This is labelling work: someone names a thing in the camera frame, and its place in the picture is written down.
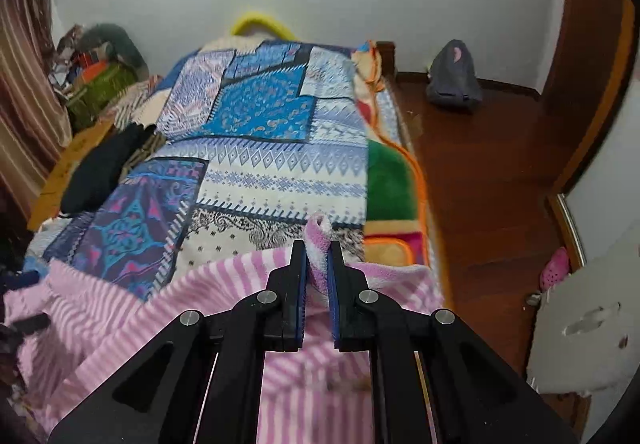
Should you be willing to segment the bamboo lap desk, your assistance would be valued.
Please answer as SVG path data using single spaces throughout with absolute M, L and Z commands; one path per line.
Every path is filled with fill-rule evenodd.
M 78 132 L 64 149 L 61 158 L 51 171 L 46 184 L 32 207 L 27 228 L 36 233 L 47 219 L 60 212 L 61 201 L 73 172 L 87 154 L 108 137 L 114 127 L 114 118 L 99 119 L 93 126 Z

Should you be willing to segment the folded black garment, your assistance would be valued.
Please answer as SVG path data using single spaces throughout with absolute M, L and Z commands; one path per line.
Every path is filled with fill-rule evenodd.
M 92 149 L 74 171 L 60 204 L 62 215 L 97 211 L 116 189 L 122 168 L 155 132 L 154 125 L 130 123 Z

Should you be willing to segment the colourful fleece under-blanket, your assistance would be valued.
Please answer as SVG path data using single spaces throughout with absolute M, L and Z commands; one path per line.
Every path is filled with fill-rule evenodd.
M 356 68 L 356 104 L 369 140 L 364 257 L 378 264 L 426 265 L 450 305 L 426 180 L 399 107 L 395 45 L 368 40 L 350 57 Z

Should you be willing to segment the striped brown curtain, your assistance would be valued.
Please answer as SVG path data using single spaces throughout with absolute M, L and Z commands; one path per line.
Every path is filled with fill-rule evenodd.
M 53 53 L 51 0 L 1 0 L 1 196 L 23 220 L 72 138 Z

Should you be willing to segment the white foam board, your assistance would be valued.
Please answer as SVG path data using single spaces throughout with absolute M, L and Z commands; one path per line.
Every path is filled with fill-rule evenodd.
M 600 257 L 547 290 L 527 379 L 540 393 L 592 392 L 639 366 L 639 224 Z

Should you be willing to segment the pink croc slipper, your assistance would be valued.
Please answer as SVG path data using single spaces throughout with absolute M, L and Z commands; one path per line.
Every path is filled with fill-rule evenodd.
M 570 274 L 570 257 L 564 247 L 555 250 L 551 259 L 546 264 L 539 275 L 539 287 L 541 291 L 546 291 L 551 287 L 563 282 Z

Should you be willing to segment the folded khaki garment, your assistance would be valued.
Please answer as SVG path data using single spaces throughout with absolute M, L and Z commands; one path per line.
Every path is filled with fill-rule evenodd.
M 124 166 L 122 166 L 122 172 L 120 173 L 119 182 L 122 182 L 131 171 L 134 170 L 139 164 L 149 159 L 166 143 L 166 137 L 161 132 L 154 132 L 151 137 L 146 140 L 132 154 L 127 160 Z

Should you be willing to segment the orange striped blanket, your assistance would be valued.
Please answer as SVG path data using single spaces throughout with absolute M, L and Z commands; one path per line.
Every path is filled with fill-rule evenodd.
M 160 88 L 160 77 L 153 76 L 122 90 L 106 105 L 100 119 L 111 119 L 113 126 L 122 131 L 130 123 L 155 125 L 168 100 L 170 88 Z

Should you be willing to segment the green patterned storage box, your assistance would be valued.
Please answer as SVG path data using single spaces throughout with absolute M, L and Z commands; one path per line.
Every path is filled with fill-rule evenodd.
M 92 126 L 104 108 L 137 81 L 133 70 L 126 65 L 113 63 L 90 82 L 81 85 L 66 102 L 73 131 Z

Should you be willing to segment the blue patchwork bed quilt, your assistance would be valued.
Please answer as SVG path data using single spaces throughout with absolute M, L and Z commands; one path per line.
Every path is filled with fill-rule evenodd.
M 321 213 L 363 257 L 368 139 L 341 47 L 265 40 L 185 56 L 160 83 L 165 143 L 43 253 L 141 299 L 199 265 L 288 247 Z

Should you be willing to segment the grey-green neck pillow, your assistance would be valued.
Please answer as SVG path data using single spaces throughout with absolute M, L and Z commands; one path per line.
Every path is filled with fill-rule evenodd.
M 113 23 L 99 23 L 82 31 L 78 41 L 79 52 L 95 52 L 102 59 L 117 61 L 131 68 L 139 80 L 150 76 L 148 64 L 126 30 Z

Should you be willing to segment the grey backpack on floor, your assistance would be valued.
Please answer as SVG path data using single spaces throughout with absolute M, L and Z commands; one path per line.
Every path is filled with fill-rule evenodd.
M 471 52 L 462 40 L 452 39 L 428 69 L 428 100 L 447 108 L 473 111 L 483 101 Z

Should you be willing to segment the yellow curved bed headboard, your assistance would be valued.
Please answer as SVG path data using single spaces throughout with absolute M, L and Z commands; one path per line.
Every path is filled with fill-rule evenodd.
M 252 30 L 263 30 L 281 40 L 297 40 L 297 36 L 282 22 L 272 16 L 257 12 L 246 12 L 237 19 L 230 30 L 233 36 L 245 36 Z

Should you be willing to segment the brown wooden door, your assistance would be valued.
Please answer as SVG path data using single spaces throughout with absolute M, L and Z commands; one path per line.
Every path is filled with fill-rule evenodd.
M 638 47 L 632 0 L 564 0 L 559 38 L 542 104 L 564 149 L 550 193 L 567 194 L 613 126 Z

